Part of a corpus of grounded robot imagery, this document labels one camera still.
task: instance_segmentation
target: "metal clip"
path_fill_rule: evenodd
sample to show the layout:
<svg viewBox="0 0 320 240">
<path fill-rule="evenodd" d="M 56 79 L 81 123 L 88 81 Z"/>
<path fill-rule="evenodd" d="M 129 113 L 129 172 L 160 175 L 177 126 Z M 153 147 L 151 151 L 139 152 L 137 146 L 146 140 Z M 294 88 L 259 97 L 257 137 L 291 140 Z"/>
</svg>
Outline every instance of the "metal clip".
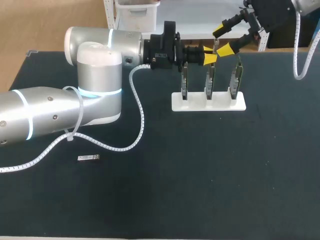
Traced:
<svg viewBox="0 0 320 240">
<path fill-rule="evenodd" d="M 217 53 L 217 49 L 219 47 L 219 39 L 213 40 L 213 54 Z M 214 85 L 215 85 L 215 73 L 216 73 L 216 64 L 211 63 L 208 67 L 208 71 L 206 72 L 206 79 L 205 79 L 205 94 L 206 99 L 211 100 L 212 99 L 212 93 L 214 91 Z"/>
<path fill-rule="evenodd" d="M 214 83 L 215 83 L 215 72 L 216 67 L 215 64 L 210 64 L 208 67 L 208 71 L 206 72 L 206 79 L 205 79 L 205 94 L 206 99 L 212 99 L 212 93 L 214 91 Z"/>
<path fill-rule="evenodd" d="M 231 80 L 230 80 L 230 94 L 231 94 L 231 99 L 233 100 L 237 99 L 243 72 L 244 72 L 244 68 L 242 66 L 240 56 L 238 55 L 238 62 L 236 64 L 235 69 L 232 72 Z"/>
<path fill-rule="evenodd" d="M 188 63 L 185 62 L 181 72 L 181 93 L 182 99 L 188 100 Z"/>
</svg>

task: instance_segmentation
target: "white storage bin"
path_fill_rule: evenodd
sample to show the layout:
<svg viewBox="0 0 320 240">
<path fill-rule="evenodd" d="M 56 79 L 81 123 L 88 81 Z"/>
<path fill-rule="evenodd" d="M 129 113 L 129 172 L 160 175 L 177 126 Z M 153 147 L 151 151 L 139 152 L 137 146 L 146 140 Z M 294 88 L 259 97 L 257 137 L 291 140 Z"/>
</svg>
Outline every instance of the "white storage bin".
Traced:
<svg viewBox="0 0 320 240">
<path fill-rule="evenodd" d="M 124 29 L 141 33 L 156 30 L 159 5 L 155 0 L 115 0 Z"/>
</svg>

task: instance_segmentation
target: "white spiral cable wrap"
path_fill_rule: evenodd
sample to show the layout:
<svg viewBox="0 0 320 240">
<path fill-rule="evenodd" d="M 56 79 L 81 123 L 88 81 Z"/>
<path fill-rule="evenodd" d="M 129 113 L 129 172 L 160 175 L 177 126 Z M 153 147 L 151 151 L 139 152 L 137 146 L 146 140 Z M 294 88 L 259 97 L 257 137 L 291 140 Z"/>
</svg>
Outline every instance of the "white spiral cable wrap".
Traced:
<svg viewBox="0 0 320 240">
<path fill-rule="evenodd" d="M 100 141 L 97 141 L 95 139 L 93 139 L 90 136 L 84 135 L 82 133 L 76 132 L 74 133 L 74 137 L 78 137 L 78 138 L 82 138 L 85 140 L 88 140 L 89 142 L 96 144 L 104 149 L 110 150 L 110 151 L 114 151 L 114 152 L 125 152 L 128 151 L 130 149 L 133 149 L 138 142 L 140 141 L 142 134 L 144 132 L 144 128 L 145 128 L 145 115 L 144 115 L 144 110 L 142 108 L 141 102 L 139 100 L 137 91 L 135 89 L 134 83 L 133 83 L 133 75 L 136 71 L 140 70 L 140 69 L 149 69 L 150 65 L 148 64 L 143 64 L 143 65 L 139 65 L 136 66 L 134 69 L 131 70 L 130 74 L 129 74 L 129 82 L 130 82 L 130 86 L 133 92 L 133 95 L 135 97 L 136 103 L 138 104 L 139 107 L 139 111 L 140 111 L 140 117 L 141 117 L 141 127 L 140 127 L 140 132 L 138 137 L 136 138 L 136 140 L 127 147 L 123 147 L 123 148 L 119 148 L 119 147 L 113 147 L 113 146 L 109 146 L 106 145 Z M 37 164 L 38 162 L 40 162 L 59 142 L 61 142 L 63 139 L 71 136 L 72 133 L 65 133 L 62 134 L 61 136 L 59 136 L 58 138 L 56 138 L 37 158 L 35 158 L 34 160 L 22 164 L 22 165 L 17 165 L 17 166 L 8 166 L 8 167 L 1 167 L 0 168 L 0 173 L 11 173 L 11 172 L 17 172 L 17 171 L 21 171 L 21 170 L 25 170 L 28 169 L 30 167 L 32 167 L 33 165 Z"/>
<path fill-rule="evenodd" d="M 318 42 L 320 40 L 320 30 L 317 32 L 315 39 L 310 47 L 309 53 L 306 57 L 305 64 L 302 70 L 301 75 L 298 75 L 298 47 L 299 47 L 299 35 L 300 35 L 300 14 L 296 12 L 296 30 L 295 30 L 295 39 L 294 39 L 294 51 L 293 51 L 293 75 L 297 80 L 302 80 L 308 71 L 311 59 L 314 55 L 314 52 L 317 48 Z"/>
</svg>

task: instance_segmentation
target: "small metal part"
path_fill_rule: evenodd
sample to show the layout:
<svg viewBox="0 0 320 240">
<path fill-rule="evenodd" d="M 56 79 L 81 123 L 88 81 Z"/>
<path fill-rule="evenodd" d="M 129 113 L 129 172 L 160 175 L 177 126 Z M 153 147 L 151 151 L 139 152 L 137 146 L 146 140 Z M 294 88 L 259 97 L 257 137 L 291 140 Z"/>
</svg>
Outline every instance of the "small metal part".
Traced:
<svg viewBox="0 0 320 240">
<path fill-rule="evenodd" d="M 212 93 L 214 91 L 214 82 L 215 82 L 215 72 L 216 67 L 215 64 L 210 64 L 208 67 L 208 71 L 206 72 L 206 79 L 205 79 L 205 94 L 206 99 L 212 99 Z"/>
<path fill-rule="evenodd" d="M 237 99 L 240 83 L 242 80 L 242 75 L 244 72 L 240 56 L 238 55 L 237 57 L 238 57 L 238 63 L 236 64 L 236 67 L 232 72 L 231 80 L 230 80 L 230 94 L 231 94 L 231 99 L 233 100 Z"/>
<path fill-rule="evenodd" d="M 217 54 L 219 44 L 220 44 L 219 39 L 217 38 L 213 39 L 213 51 L 212 51 L 213 54 Z"/>
<path fill-rule="evenodd" d="M 78 156 L 78 161 L 87 161 L 87 160 L 97 160 L 100 159 L 100 155 L 86 155 L 86 156 Z"/>
<path fill-rule="evenodd" d="M 188 63 L 184 63 L 181 72 L 181 93 L 182 99 L 188 100 Z"/>
<path fill-rule="evenodd" d="M 219 39 L 213 40 L 213 48 L 212 53 L 216 54 L 217 49 L 219 47 Z M 206 79 L 205 79 L 205 95 L 207 100 L 212 100 L 212 93 L 214 91 L 215 85 L 215 73 L 216 73 L 216 64 L 211 63 L 208 67 L 208 71 L 206 72 Z"/>
</svg>

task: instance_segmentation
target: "silver robot arm segment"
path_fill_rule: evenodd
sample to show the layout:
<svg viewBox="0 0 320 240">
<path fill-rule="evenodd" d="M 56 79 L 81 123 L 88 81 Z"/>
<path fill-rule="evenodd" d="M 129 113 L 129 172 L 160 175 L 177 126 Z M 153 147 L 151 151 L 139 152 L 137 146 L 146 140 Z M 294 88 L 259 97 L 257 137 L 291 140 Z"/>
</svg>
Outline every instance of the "silver robot arm segment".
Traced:
<svg viewBox="0 0 320 240">
<path fill-rule="evenodd" d="M 65 58 L 71 65 L 77 65 L 79 46 L 84 42 L 95 42 L 108 46 L 122 54 L 123 66 L 134 68 L 143 63 L 144 40 L 135 31 L 122 31 L 94 27 L 70 27 L 64 37 Z"/>
<path fill-rule="evenodd" d="M 81 126 L 107 124 L 121 114 L 122 56 L 102 44 L 85 42 L 77 53 Z M 74 91 L 32 87 L 0 94 L 0 143 L 14 143 L 74 128 L 80 101 Z"/>
</svg>

